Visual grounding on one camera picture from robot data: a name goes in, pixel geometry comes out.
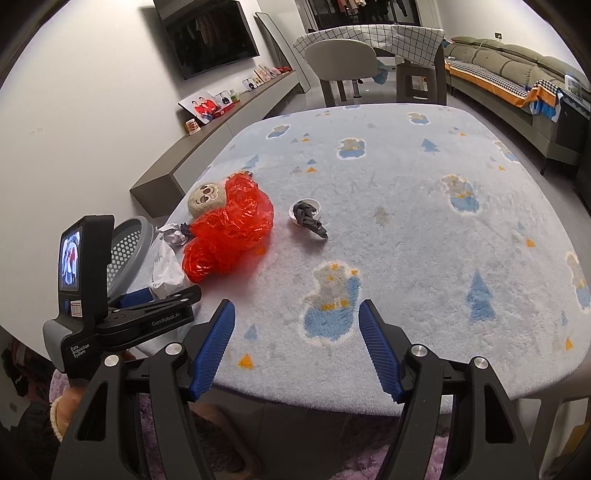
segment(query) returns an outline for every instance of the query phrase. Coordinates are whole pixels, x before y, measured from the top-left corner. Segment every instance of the checkered blanket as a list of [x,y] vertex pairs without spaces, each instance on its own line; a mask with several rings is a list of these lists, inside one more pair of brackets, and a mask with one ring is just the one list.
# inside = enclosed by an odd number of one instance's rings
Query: checkered blanket
[[331,38],[350,38],[428,67],[433,65],[444,35],[443,30],[409,25],[347,25],[308,33],[298,38],[293,46],[306,58],[304,52],[313,43]]
[[548,80],[538,80],[531,90],[526,90],[506,78],[489,72],[480,65],[465,63],[459,60],[446,60],[446,70],[453,76],[475,83],[485,90],[494,93],[516,107],[523,107],[538,100],[556,108],[565,102],[589,119],[591,111],[580,99],[567,90],[563,90]]

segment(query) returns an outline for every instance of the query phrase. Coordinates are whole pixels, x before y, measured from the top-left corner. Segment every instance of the crumpled paper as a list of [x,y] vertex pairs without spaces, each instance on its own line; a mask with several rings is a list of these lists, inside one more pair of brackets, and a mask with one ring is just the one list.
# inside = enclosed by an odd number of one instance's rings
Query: crumpled paper
[[162,240],[170,245],[184,245],[189,237],[184,235],[181,231],[181,226],[178,223],[167,223],[156,231],[162,234]]

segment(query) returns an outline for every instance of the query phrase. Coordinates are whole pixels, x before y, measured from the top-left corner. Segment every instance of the gripper camera screen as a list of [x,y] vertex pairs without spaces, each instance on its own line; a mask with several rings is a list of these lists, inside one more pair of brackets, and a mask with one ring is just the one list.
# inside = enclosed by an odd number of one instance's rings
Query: gripper camera screen
[[60,289],[78,290],[80,273],[80,230],[66,235],[61,243]]

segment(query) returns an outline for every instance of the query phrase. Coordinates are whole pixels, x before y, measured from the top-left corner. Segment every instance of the screen display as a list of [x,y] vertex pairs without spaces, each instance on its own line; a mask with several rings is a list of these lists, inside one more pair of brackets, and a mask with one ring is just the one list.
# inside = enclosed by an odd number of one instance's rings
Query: screen display
[[240,2],[154,0],[184,78],[258,56]]
[[80,230],[66,235],[61,242],[60,289],[78,290],[80,272]]

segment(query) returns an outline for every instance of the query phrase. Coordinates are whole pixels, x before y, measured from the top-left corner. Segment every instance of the toy face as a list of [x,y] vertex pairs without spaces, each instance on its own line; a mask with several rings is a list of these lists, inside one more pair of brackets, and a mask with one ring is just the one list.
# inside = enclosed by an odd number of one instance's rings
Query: toy face
[[201,196],[199,193],[196,194],[195,202],[196,203],[206,203],[210,200],[215,200],[217,198],[217,185],[214,183],[207,183],[205,185],[201,185],[197,192],[201,192]]
[[218,183],[206,183],[199,186],[189,196],[189,212],[197,219],[210,210],[226,204],[226,191]]

